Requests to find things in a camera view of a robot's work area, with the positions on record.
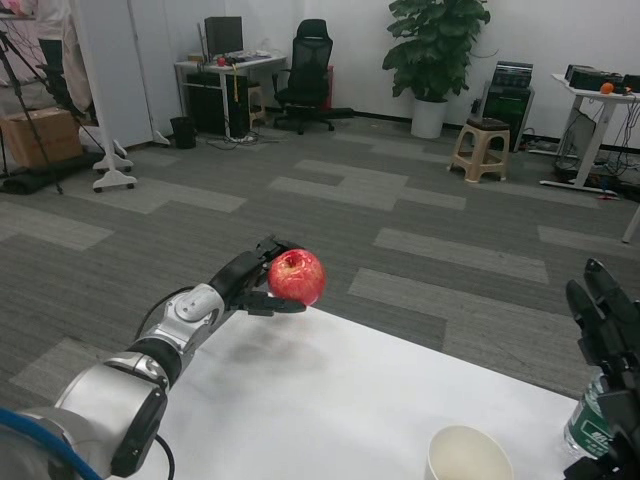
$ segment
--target trash can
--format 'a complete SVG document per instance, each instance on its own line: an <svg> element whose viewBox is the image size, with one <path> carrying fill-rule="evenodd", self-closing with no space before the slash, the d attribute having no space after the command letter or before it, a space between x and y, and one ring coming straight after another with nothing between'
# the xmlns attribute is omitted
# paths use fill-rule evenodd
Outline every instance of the trash can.
<svg viewBox="0 0 640 480"><path fill-rule="evenodd" d="M187 149L196 147L196 128L189 117L171 119L171 127L176 140L176 147Z"/></svg>

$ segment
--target beige stool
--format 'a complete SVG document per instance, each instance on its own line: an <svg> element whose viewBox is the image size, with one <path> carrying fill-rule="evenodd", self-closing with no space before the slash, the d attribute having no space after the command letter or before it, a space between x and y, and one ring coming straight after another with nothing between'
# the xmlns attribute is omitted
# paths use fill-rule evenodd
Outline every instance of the beige stool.
<svg viewBox="0 0 640 480"><path fill-rule="evenodd" d="M254 111L252 108L251 97L257 95L260 109ZM264 95L262 95L262 87L259 83L249 86L249 128L253 129L253 122L258 119L264 121L267 116L267 109L264 105Z"/></svg>
<svg viewBox="0 0 640 480"><path fill-rule="evenodd" d="M462 152L460 148L467 133L475 137L474 148L471 152ZM501 156L489 152L491 140L494 138L502 138L504 141ZM470 118L460 132L447 170L451 170L454 165L464 168L464 179L469 183L478 183L482 174L488 172L499 172L500 180L506 180L510 139L509 125L506 123L493 118Z"/></svg>

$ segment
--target desk leg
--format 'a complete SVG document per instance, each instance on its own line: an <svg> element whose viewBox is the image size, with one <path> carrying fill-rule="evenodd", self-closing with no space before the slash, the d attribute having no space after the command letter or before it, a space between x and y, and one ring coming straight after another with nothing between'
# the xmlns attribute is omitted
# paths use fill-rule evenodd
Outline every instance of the desk leg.
<svg viewBox="0 0 640 480"><path fill-rule="evenodd" d="M229 129L229 96L227 95L227 76L220 73L220 87L222 87L222 108L224 109L224 131L227 138L231 138Z"/></svg>
<svg viewBox="0 0 640 480"><path fill-rule="evenodd" d="M584 184L586 183L587 177L589 176L589 173L593 168L593 164L596 161L596 157L598 156L598 151L600 150L600 146L602 145L602 140L604 139L604 134L607 133L607 128L609 128L609 122L611 122L611 117L613 116L613 112L615 112L615 109L616 109L615 103L607 102L607 101L604 102L602 115L600 115L600 119L598 120L598 125L596 126L596 129L593 132L593 136L591 137L591 141L589 142L587 151L584 154L584 158L582 159L582 163L580 164L580 170L578 170L578 176L576 177L575 181L573 183L542 181L540 182L540 185L570 188L573 190L582 190L585 192L604 193L601 188L585 187ZM611 190L606 190L606 193L608 195L617 196L617 194Z"/></svg>
<svg viewBox="0 0 640 480"><path fill-rule="evenodd" d="M582 106L582 101L584 97L576 96L573 100L573 105L571 106L571 111L569 112L569 117L567 118L567 123L564 126L564 130L562 131L562 137L560 139L560 145L558 145L558 149L555 152L548 152L546 150L529 150L529 153L536 153L538 155L548 155L550 157L557 157L560 152L564 150L564 144L567 139L567 131L573 126L573 122L576 121L576 118L579 115L580 107ZM566 158L577 158L575 155L566 155Z"/></svg>
<svg viewBox="0 0 640 480"><path fill-rule="evenodd" d="M640 207L636 210L636 214L633 216L633 219L631 219L631 223L629 224L627 231L624 233L624 237L622 237L622 241L624 243L631 242L631 237L636 233L638 225L640 225Z"/></svg>

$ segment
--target green bottle label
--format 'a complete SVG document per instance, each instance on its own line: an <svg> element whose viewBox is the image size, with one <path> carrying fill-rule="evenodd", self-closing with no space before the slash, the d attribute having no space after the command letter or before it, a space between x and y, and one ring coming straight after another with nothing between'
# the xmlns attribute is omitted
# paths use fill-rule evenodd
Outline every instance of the green bottle label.
<svg viewBox="0 0 640 480"><path fill-rule="evenodd" d="M596 458L609 451L609 427L584 397L569 420L569 432L578 445Z"/></svg>

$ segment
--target desk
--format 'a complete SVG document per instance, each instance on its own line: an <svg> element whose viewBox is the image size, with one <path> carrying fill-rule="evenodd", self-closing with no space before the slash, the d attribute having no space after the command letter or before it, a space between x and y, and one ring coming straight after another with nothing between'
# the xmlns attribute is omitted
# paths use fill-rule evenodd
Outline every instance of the desk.
<svg viewBox="0 0 640 480"><path fill-rule="evenodd" d="M591 168L596 161L596 157L598 155L598 150L600 150L600 145L602 145L602 140L604 139L605 133L607 133L607 128L609 127L609 122L611 121L611 117L615 112L616 107L620 103L633 103L640 100L640 95L638 94L630 94L630 95L620 95L612 93L610 95L605 95L600 92L592 92L589 90L578 90L569 86L569 82L565 80L564 75L561 74L553 74L551 75L554 80L560 82L562 86L564 86L567 90L569 90L573 95L575 95L575 100L573 101L573 106L571 108L571 112L569 113L569 118L567 119L567 124L565 126L565 131L562 135L562 142L558 148L558 152L562 152L564 148L564 142L566 139L566 133L569 128L573 125L576 119L576 110L580 110L580 106L582 105L582 101L585 98L597 100L604 104L602 109L602 114L600 115L600 119L598 120L598 124L596 125L596 129L593 132L593 136L591 137L591 141L589 142L589 146L587 147L587 151L582 159L582 163L580 164L580 170L578 170L578 176L573 183L561 183L561 182L550 182L550 181L541 181L541 185L549 185L553 187L562 187L562 188L571 188L573 190L583 190L586 192L593 193L602 193L602 189L599 188L590 188L586 187L585 183L587 181L587 177L589 176L589 172L591 172ZM607 193L610 195L616 195L615 192L611 190L607 190Z"/></svg>
<svg viewBox="0 0 640 480"><path fill-rule="evenodd" d="M169 394L160 434L176 479L422 480L431 437L466 424L500 443L516 479L554 480L574 462L562 432L575 406L313 308L239 312ZM154 444L130 478L166 475Z"/></svg>
<svg viewBox="0 0 640 480"><path fill-rule="evenodd" d="M253 60L251 62L243 62L236 64L236 70L238 75L246 75L249 70L258 69L258 68L269 68L275 67L276 65L280 65L285 63L287 57L284 55L273 55L269 58L263 58L260 60ZM193 71L204 71L204 72L213 72L220 75L220 87L211 87L208 86L206 88L215 88L222 90L222 105L224 108L224 118L225 122L225 133L227 137L231 136L231 132L229 131L229 99L227 95L227 77L226 75L233 73L232 67L219 67L218 65L204 65L199 66L197 62L178 62L175 64L176 68L176 77L178 79L178 91L180 92L180 105L182 108L182 114L187 115L186 108L186 94L185 87L188 87L189 84L186 82L186 74L188 72Z"/></svg>

